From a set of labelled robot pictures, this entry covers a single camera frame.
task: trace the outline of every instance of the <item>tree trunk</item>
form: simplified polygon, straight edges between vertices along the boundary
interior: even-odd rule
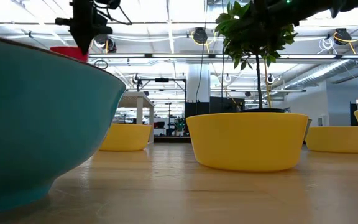
[[[256,55],[256,73],[258,75],[258,97],[259,97],[259,109],[263,108],[262,102],[262,87],[260,86],[260,69],[259,69],[259,55]]]

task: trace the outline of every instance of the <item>wooden surface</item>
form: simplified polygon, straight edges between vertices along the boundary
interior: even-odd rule
[[[305,149],[292,170],[253,174],[199,165],[191,144],[98,152],[0,223],[358,224],[358,154]]]

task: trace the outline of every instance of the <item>teal bowl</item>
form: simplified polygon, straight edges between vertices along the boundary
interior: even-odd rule
[[[92,65],[0,39],[0,211],[42,198],[90,158],[125,89]]]

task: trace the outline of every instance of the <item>red cup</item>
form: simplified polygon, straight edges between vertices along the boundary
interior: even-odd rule
[[[82,51],[79,47],[51,47],[49,49],[53,52],[66,55],[83,62],[88,61],[89,53],[82,54]]]

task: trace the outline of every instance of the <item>wall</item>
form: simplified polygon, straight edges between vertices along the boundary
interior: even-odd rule
[[[358,78],[341,84],[327,81],[328,113],[331,126],[350,125],[350,103],[358,99]]]
[[[323,118],[324,126],[329,125],[326,82],[305,89],[305,93],[290,93],[284,101],[274,101],[273,106],[291,108],[291,113],[308,115],[312,119],[311,126],[318,126],[318,118]]]

